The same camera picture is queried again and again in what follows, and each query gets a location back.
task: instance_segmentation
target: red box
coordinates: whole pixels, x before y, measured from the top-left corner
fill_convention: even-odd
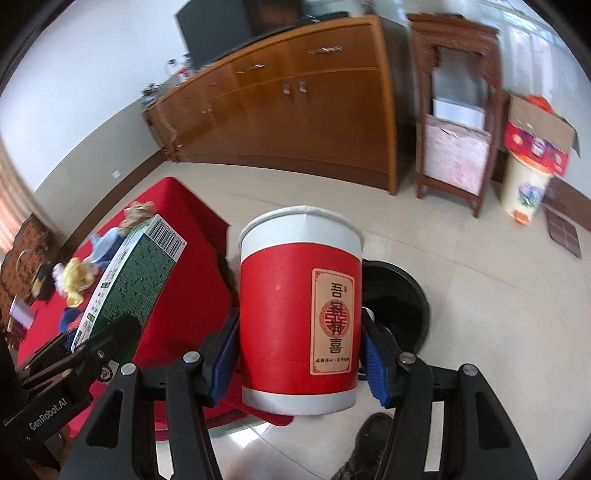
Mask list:
[[[576,130],[563,118],[511,95],[505,146],[563,176],[571,148],[579,153]]]

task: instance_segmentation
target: drawer handle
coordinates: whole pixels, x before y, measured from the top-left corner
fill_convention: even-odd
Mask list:
[[[253,70],[260,70],[263,69],[267,66],[266,63],[257,63],[256,65],[253,65],[252,67],[248,67],[246,70],[241,70],[238,73],[246,73],[246,72],[252,72]]]
[[[308,50],[308,53],[310,55],[322,55],[322,54],[328,54],[328,53],[334,53],[335,51],[341,51],[343,50],[343,47],[322,47],[322,48],[317,48],[315,50]]]

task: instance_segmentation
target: shoe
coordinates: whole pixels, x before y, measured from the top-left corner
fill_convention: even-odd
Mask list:
[[[387,413],[370,415],[357,433],[349,460],[331,480],[373,480],[386,448],[392,421]]]

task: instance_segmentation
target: blue gripper pad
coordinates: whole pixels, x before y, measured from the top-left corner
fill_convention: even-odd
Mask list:
[[[228,336],[228,341],[222,347],[217,361],[213,366],[212,387],[208,395],[213,405],[217,405],[226,396],[228,388],[230,388],[230,381],[232,380],[240,351],[238,331],[238,322],[236,322]]]
[[[365,369],[365,377],[371,394],[379,400],[381,406],[386,407],[392,400],[392,395],[388,389],[386,367],[379,356],[377,347],[364,327],[362,333],[361,364]]]

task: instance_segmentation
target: green box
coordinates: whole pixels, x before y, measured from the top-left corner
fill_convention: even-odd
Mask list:
[[[127,236],[92,294],[76,332],[72,352],[123,315],[133,315],[142,327],[148,321],[168,276],[187,242],[160,216],[138,225]],[[138,344],[109,363],[110,380],[119,364],[131,362]]]

